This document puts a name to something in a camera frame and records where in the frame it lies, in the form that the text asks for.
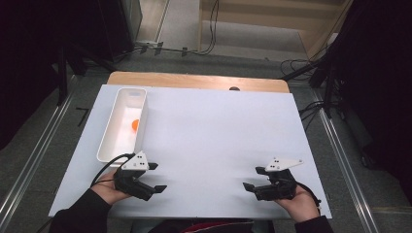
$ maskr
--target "orange ball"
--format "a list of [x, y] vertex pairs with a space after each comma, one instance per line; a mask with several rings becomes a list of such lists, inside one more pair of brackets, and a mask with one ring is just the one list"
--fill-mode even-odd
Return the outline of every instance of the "orange ball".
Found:
[[135, 119], [131, 123], [131, 127], [134, 129], [134, 131], [137, 131], [137, 126], [139, 126], [139, 119]]

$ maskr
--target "person's arm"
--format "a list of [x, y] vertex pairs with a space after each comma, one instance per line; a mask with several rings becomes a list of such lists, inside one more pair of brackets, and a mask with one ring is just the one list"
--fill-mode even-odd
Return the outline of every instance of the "person's arm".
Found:
[[296, 233], [333, 232], [326, 217], [320, 216], [311, 194], [301, 186], [297, 186], [296, 195], [292, 200], [281, 199], [275, 200], [275, 202], [285, 208], [296, 222], [294, 225]]
[[107, 232], [107, 215], [112, 205], [129, 195], [117, 191], [112, 181], [116, 170], [103, 175], [79, 200], [67, 210], [57, 212], [50, 233]]

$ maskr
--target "hand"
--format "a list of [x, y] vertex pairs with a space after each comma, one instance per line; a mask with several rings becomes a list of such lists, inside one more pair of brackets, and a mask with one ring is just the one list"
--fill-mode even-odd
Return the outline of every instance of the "hand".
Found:
[[302, 222], [320, 216], [315, 201], [309, 192], [301, 186], [296, 187], [296, 195], [292, 200], [274, 200], [288, 211], [291, 218], [296, 222]]
[[118, 191], [115, 189], [115, 182], [113, 181], [113, 175], [116, 173], [116, 169], [100, 177], [99, 181], [107, 181], [95, 184], [90, 189], [97, 193], [103, 200], [109, 205], [113, 205], [116, 202], [130, 197], [130, 195]]

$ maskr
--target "sleeve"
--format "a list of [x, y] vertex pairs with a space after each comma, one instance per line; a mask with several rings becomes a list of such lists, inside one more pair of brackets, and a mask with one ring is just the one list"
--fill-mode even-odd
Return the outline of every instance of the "sleeve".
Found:
[[294, 225], [296, 233], [333, 233], [332, 228], [325, 216], [318, 216], [316, 218], [303, 221]]
[[111, 208], [88, 189], [73, 206], [55, 214], [49, 232], [107, 232], [107, 215]]

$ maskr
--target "white bracket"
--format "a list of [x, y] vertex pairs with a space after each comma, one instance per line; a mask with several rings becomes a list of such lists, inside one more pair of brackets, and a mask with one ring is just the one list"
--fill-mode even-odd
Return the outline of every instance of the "white bracket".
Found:
[[302, 159], [273, 158], [264, 168], [266, 172], [279, 172], [303, 163]]
[[133, 171], [148, 171], [149, 162], [146, 155], [140, 151], [127, 162], [121, 165], [122, 170], [133, 170]]

